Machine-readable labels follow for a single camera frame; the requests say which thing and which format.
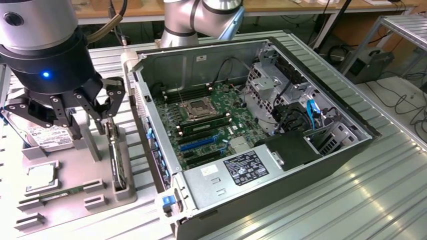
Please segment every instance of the cpu socket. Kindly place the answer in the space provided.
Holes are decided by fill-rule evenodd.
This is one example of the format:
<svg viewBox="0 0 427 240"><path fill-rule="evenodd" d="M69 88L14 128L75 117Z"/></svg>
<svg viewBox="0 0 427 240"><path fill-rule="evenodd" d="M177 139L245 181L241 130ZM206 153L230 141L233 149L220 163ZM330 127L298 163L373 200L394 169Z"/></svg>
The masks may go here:
<svg viewBox="0 0 427 240"><path fill-rule="evenodd" d="M186 121L200 120L210 115L216 115L217 113L210 100L206 97L185 101L181 104L181 107L184 107L188 114Z"/></svg>

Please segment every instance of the blue led light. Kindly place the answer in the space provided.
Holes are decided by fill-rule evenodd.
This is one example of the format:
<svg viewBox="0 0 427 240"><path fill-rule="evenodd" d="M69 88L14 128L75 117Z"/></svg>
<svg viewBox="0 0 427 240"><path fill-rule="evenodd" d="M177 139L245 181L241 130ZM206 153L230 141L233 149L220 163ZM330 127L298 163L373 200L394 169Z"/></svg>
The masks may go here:
<svg viewBox="0 0 427 240"><path fill-rule="evenodd" d="M47 77L50 77L50 73L47 71L43 71L41 73L41 76L46 79Z"/></svg>

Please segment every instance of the motherboard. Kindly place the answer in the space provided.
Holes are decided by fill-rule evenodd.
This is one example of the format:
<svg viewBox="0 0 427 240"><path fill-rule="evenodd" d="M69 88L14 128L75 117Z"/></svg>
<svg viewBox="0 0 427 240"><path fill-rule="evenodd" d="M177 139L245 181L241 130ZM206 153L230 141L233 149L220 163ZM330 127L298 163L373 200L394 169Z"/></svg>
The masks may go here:
<svg viewBox="0 0 427 240"><path fill-rule="evenodd" d="M188 170L253 147L265 138L244 102L246 93L230 84L204 85L172 94L154 105L173 151Z"/></svg>

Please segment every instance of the blue latch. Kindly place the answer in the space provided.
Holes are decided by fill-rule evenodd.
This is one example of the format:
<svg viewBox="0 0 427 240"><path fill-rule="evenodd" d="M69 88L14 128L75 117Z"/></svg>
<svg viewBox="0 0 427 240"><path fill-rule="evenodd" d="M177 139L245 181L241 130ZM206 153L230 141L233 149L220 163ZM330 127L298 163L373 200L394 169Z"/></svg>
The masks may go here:
<svg viewBox="0 0 427 240"><path fill-rule="evenodd" d="M148 139L152 137L152 133L153 133L153 129L148 128L148 131L146 131L146 138Z"/></svg>
<svg viewBox="0 0 427 240"><path fill-rule="evenodd" d="M176 204L176 199L174 196L164 196L162 197L162 208L166 208L169 206L172 206L173 204Z"/></svg>
<svg viewBox="0 0 427 240"><path fill-rule="evenodd" d="M313 119L313 112L316 112L318 114L320 113L320 109L317 107L317 104L314 103L314 100L309 99L306 101L306 114L308 114L309 121L310 121L310 128L316 129L314 119Z"/></svg>

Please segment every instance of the power supply label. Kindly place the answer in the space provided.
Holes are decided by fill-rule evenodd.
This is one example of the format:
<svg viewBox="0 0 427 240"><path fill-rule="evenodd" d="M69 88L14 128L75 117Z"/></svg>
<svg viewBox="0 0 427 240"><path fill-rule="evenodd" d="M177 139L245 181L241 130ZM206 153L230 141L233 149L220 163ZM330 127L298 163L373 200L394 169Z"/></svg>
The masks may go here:
<svg viewBox="0 0 427 240"><path fill-rule="evenodd" d="M241 186L268 174L266 168L256 155L249 151L224 161L233 183Z"/></svg>

